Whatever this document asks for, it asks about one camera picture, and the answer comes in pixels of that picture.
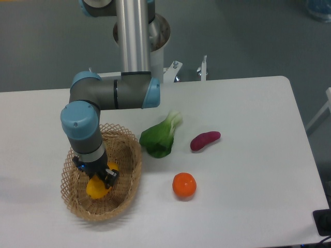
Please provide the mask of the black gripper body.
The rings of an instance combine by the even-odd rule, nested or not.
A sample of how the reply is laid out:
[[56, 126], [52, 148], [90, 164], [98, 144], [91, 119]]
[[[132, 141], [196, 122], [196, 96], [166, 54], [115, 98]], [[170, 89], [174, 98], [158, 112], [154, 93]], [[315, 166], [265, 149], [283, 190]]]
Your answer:
[[107, 172], [106, 172], [106, 169], [108, 169], [107, 162], [108, 162], [107, 153], [104, 152], [99, 159], [93, 162], [83, 162], [77, 159], [77, 168], [80, 171], [86, 173], [90, 179], [94, 175], [96, 175], [99, 179], [104, 180], [107, 176]]

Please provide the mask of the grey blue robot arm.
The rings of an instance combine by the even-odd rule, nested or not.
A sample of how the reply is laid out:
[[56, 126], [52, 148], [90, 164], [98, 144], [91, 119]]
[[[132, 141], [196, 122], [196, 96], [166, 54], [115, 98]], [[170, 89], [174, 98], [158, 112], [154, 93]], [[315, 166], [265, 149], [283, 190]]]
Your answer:
[[80, 1], [91, 17], [117, 18], [122, 71], [118, 80], [83, 71], [75, 75], [69, 103], [61, 111], [61, 123], [74, 150], [73, 162], [89, 177], [97, 176], [106, 189], [118, 172], [109, 169], [99, 128], [102, 110], [144, 109], [160, 104], [160, 83], [151, 72], [148, 26], [153, 23], [154, 1]]

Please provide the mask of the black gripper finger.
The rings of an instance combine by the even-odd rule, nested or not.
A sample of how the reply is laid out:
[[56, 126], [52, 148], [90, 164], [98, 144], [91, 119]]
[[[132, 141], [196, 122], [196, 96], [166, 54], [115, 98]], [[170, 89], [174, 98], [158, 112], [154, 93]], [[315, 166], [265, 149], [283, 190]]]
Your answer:
[[81, 171], [81, 172], [84, 171], [84, 163], [83, 163], [82, 161], [79, 160], [79, 157], [74, 156], [74, 157], [72, 158], [72, 162], [74, 163], [74, 165], [76, 166], [76, 168], [77, 168], [79, 171]]
[[106, 189], [113, 187], [119, 177], [119, 170], [105, 169], [99, 173], [99, 178], [104, 183]]

